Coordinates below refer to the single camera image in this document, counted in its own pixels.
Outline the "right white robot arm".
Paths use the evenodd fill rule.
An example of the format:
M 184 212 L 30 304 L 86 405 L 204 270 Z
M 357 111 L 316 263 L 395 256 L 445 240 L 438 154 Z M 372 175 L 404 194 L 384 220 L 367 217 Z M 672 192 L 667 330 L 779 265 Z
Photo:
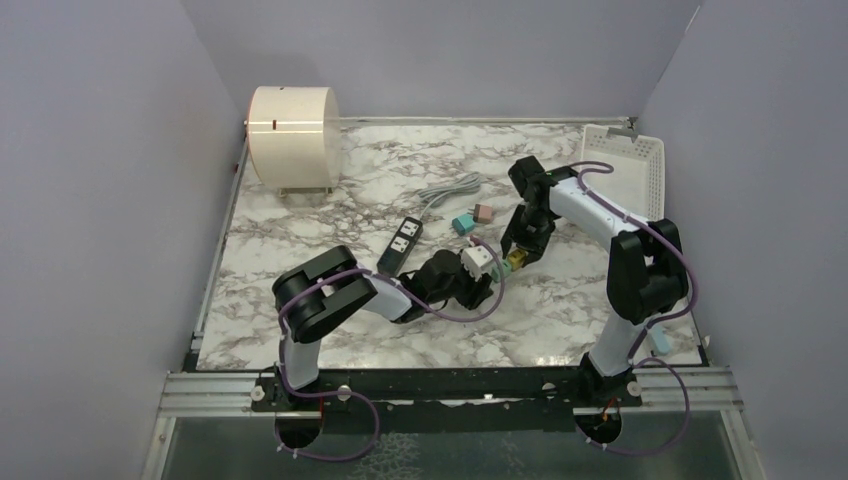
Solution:
M 514 270 L 543 257 L 560 218 L 606 249 L 606 295 L 612 311 L 597 342 L 581 359 L 576 383 L 579 398 L 592 407 L 604 405 L 625 384 L 648 330 L 686 315 L 677 304 L 696 297 L 676 224 L 628 213 L 585 181 L 590 173 L 612 170 L 597 161 L 546 170 L 533 156 L 517 160 L 508 176 L 522 202 L 500 240 Z

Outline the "teal usb charger plug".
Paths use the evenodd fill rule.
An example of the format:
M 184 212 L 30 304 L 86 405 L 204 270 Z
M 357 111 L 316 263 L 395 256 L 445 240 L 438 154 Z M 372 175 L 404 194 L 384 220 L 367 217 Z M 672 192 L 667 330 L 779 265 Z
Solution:
M 476 221 L 472 214 L 465 213 L 458 215 L 451 221 L 453 230 L 459 235 L 464 236 L 471 233 L 476 227 Z

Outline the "yellow usb charger plug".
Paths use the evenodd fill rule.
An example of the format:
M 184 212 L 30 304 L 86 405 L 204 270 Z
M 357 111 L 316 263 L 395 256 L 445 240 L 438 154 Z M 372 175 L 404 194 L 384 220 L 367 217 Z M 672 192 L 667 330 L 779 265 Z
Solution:
M 506 260 L 511 265 L 511 269 L 513 271 L 521 269 L 525 263 L 527 258 L 527 252 L 521 249 L 516 249 L 512 251 L 507 257 Z

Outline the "pink usb charger plug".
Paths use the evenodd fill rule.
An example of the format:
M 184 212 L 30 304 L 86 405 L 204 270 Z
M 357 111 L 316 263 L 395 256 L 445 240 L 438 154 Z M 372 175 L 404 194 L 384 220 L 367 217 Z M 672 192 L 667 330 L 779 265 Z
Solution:
M 470 211 L 472 220 L 477 224 L 490 224 L 494 220 L 494 209 L 491 206 L 476 204 Z

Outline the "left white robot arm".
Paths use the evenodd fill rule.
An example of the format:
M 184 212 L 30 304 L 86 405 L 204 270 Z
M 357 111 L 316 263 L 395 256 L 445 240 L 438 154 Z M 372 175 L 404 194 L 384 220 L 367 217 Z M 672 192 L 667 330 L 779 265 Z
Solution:
M 479 238 L 453 252 L 437 251 L 418 270 L 397 278 L 365 268 L 345 245 L 332 247 L 279 276 L 272 285 L 280 343 L 276 396 L 298 411 L 313 401 L 321 341 L 359 311 L 407 324 L 425 314 L 448 319 L 442 303 L 475 310 L 493 284 L 505 284 L 505 265 Z

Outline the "white power strip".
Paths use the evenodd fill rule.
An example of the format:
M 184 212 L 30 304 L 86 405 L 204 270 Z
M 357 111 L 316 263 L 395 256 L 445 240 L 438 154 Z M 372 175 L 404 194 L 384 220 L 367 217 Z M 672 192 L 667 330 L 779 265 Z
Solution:
M 507 273 L 507 270 L 502 265 L 496 265 L 490 271 L 490 275 L 494 283 L 500 283 Z

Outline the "black power strip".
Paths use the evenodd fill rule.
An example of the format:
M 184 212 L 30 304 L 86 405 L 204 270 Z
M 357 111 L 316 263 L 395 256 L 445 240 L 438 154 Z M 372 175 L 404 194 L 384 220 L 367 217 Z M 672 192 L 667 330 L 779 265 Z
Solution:
M 377 261 L 377 271 L 395 277 L 400 272 L 423 231 L 423 223 L 413 217 L 405 217 L 388 246 Z

